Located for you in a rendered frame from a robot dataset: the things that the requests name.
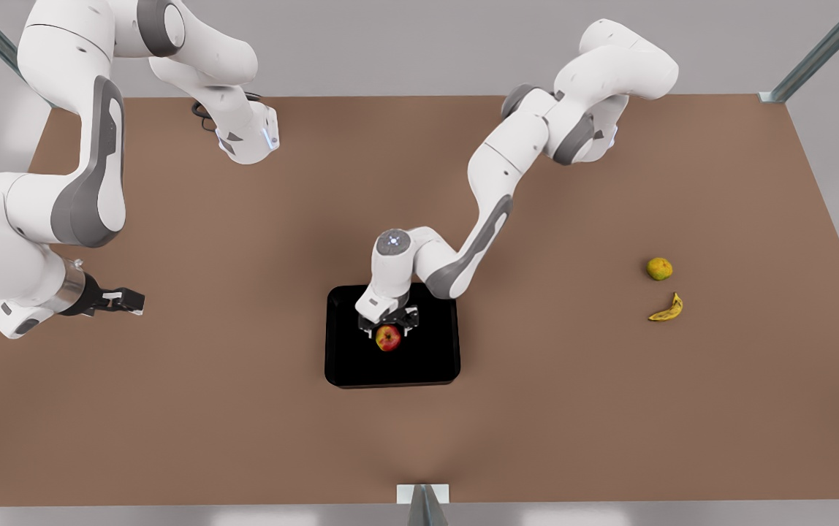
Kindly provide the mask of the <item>black square tray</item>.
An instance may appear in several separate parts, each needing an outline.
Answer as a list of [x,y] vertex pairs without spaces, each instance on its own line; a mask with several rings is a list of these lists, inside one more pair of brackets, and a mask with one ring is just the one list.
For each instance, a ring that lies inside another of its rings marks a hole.
[[460,372],[456,301],[436,299],[424,284],[411,284],[406,305],[419,307],[419,326],[396,350],[384,352],[358,327],[355,303],[365,289],[337,286],[328,294],[327,381],[343,389],[452,383]]

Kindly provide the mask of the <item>yellow banana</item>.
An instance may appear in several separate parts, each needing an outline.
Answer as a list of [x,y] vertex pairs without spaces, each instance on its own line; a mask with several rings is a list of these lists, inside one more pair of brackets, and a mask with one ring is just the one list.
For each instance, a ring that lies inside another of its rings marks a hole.
[[654,322],[664,322],[676,319],[683,312],[683,300],[678,293],[674,293],[672,302],[666,310],[651,314],[648,319]]

